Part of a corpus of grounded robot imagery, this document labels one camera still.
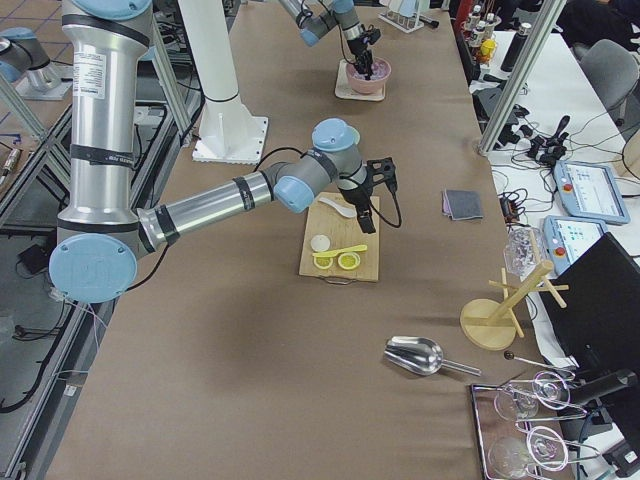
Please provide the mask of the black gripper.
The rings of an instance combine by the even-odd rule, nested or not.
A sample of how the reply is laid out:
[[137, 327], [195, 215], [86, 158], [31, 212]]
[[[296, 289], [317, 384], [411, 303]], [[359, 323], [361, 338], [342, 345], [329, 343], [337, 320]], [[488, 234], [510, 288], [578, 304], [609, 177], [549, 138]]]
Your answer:
[[370, 80], [373, 75], [373, 55], [370, 52], [370, 36], [361, 34], [357, 37], [346, 38], [348, 48], [354, 57], [354, 67], [364, 79]]
[[350, 175], [341, 175], [336, 185], [345, 201], [355, 206], [357, 221], [364, 234], [374, 234], [372, 210], [369, 199], [372, 194], [370, 176], [366, 168], [359, 168], [357, 172]]

